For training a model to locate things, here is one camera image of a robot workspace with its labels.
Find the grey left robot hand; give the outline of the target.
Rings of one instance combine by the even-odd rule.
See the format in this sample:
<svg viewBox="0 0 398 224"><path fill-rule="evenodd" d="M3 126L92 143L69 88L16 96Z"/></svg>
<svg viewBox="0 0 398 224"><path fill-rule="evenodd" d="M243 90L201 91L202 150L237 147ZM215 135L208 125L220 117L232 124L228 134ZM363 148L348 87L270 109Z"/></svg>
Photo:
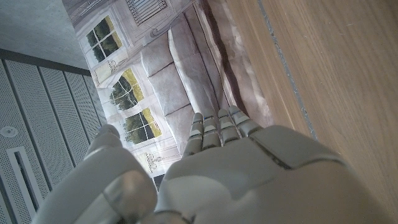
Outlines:
<svg viewBox="0 0 398 224"><path fill-rule="evenodd" d="M337 153L236 106L196 113L182 158L155 185L102 126L34 223L392 223Z"/></svg>

